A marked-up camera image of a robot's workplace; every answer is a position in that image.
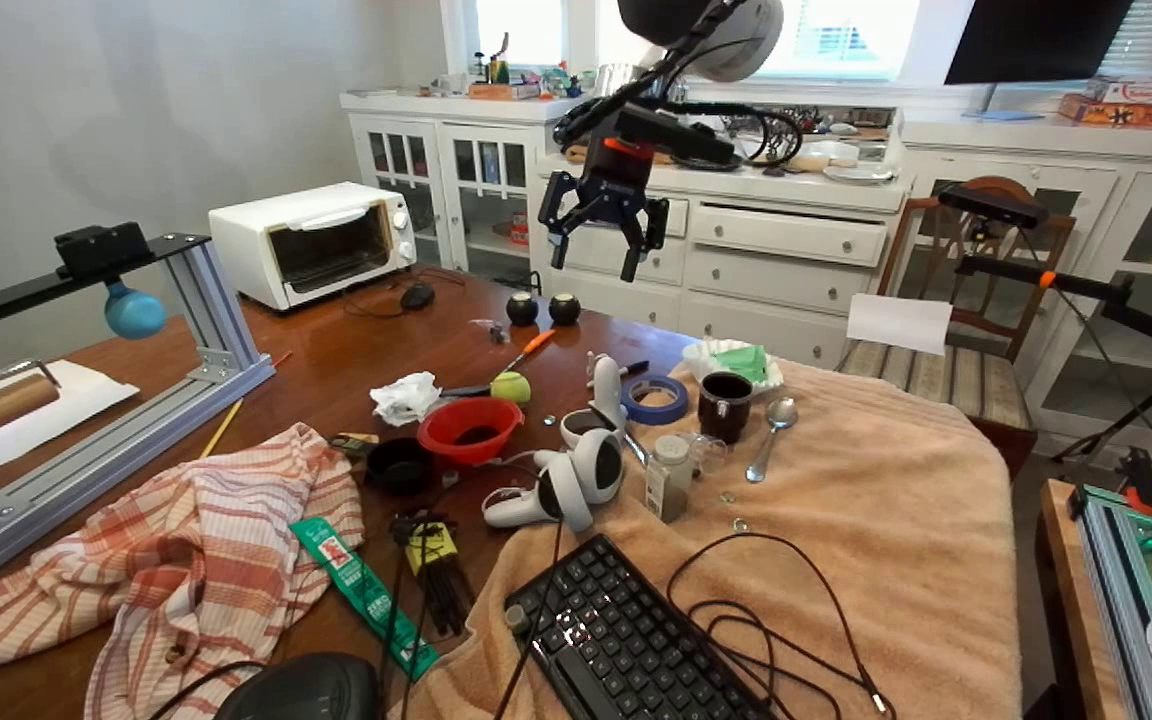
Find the red bowl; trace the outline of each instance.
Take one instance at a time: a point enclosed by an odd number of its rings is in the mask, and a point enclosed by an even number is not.
[[[498,395],[465,395],[423,415],[418,441],[432,455],[478,468],[500,455],[500,448],[522,423],[524,423],[522,403]]]

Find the blue object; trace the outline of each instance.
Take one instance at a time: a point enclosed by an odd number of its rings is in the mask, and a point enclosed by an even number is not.
[[[624,403],[624,415],[638,423],[674,423],[689,415],[692,407],[689,386],[674,374],[643,374],[643,379],[621,383],[621,403]]]
[[[164,299],[128,287],[126,278],[110,278],[103,322],[126,339],[156,336],[169,322]]]

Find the towel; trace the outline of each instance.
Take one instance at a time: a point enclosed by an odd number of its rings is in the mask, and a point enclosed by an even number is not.
[[[0,577],[0,665],[113,618],[87,720],[154,715],[212,668],[259,665],[327,592],[290,530],[302,515],[327,515],[347,543],[363,536],[347,462],[307,423],[156,473]],[[216,715],[249,674],[210,679],[171,715]]]
[[[692,506],[664,525],[642,498],[642,468],[599,530],[664,592],[669,577],[710,538],[771,530],[793,538],[836,592],[876,686],[900,715],[1022,715],[1022,618],[1014,493],[1000,452],[948,403],[891,383],[781,361],[798,427],[781,437],[770,479],[741,473],[766,441],[760,415],[727,452],[710,452]],[[692,437],[697,419],[642,427]],[[505,601],[556,557],[554,528],[515,530],[467,616],[467,641],[429,671],[408,715],[491,715],[522,660]],[[741,601],[803,652],[856,671],[839,616],[808,561],[753,536],[719,543],[676,583],[676,605]],[[753,634],[724,634],[766,655]],[[870,693],[822,671],[799,652],[776,660],[808,683],[776,683],[798,715],[876,715]],[[505,715],[564,715],[538,665],[524,668]]]

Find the wooden table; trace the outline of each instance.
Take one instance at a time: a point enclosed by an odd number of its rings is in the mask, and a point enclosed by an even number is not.
[[[246,302],[258,349],[263,349],[278,361],[278,374],[246,401],[240,415],[234,419],[216,452],[259,443],[298,419],[307,419],[324,437],[334,430],[406,437],[411,427],[397,430],[371,415],[367,386],[393,383],[408,370],[432,370],[439,386],[484,383],[515,357],[515,349],[528,336],[538,336],[538,328],[511,328],[505,345],[491,339],[488,319],[505,319],[507,299],[507,290],[498,284],[438,268],[421,268],[421,278],[438,287],[438,302],[418,317],[400,312],[400,287],[408,287],[406,278],[378,278],[324,302],[298,307],[290,317]],[[657,370],[669,370],[681,361],[685,345],[689,336],[676,332],[621,322],[584,312],[575,328],[559,328],[556,339],[522,367],[531,379],[538,401],[528,403],[528,423],[515,430],[507,452],[559,448],[559,427],[545,419],[579,407],[590,401],[584,379],[593,351],[609,351],[621,363],[649,361]],[[181,322],[171,322],[156,339],[144,345],[113,339],[82,351],[78,361],[103,367],[118,379],[133,379],[154,395],[194,367],[194,339]],[[147,479],[161,468],[200,455],[216,423],[221,419],[194,430],[154,468],[137,473],[137,479]],[[20,473],[24,462],[35,462],[35,455],[4,468],[0,483],[12,479],[12,473]],[[528,483],[528,479],[531,479],[528,462],[478,468],[465,473],[465,479],[439,495],[439,513],[459,518],[456,543],[474,586],[484,583],[500,543],[507,538],[507,530],[488,530],[478,518],[484,493],[491,493],[498,483]],[[359,550],[385,579],[400,570],[397,567],[400,550],[389,538],[389,518],[411,505],[421,498],[393,498],[363,486],[367,536]],[[411,583],[406,583],[400,605],[418,611]],[[87,630],[44,655],[4,665],[0,715],[27,715],[27,720],[82,715],[87,668],[103,641],[110,630]],[[272,665],[302,652],[356,652],[382,660],[382,644],[367,634],[367,628],[347,611],[347,605],[335,592],[327,592],[294,630],[283,630]]]
[[[1133,715],[1114,618],[1091,577],[1085,528],[1070,515],[1070,479],[1049,479],[1041,505],[1041,583],[1052,630],[1061,715]]]

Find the spoon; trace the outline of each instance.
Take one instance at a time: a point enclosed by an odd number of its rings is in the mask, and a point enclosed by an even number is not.
[[[760,455],[745,468],[748,483],[760,483],[770,477],[771,443],[776,443],[776,437],[786,437],[793,427],[793,419],[798,419],[793,395],[786,395],[770,415],[770,441],[766,441]]]

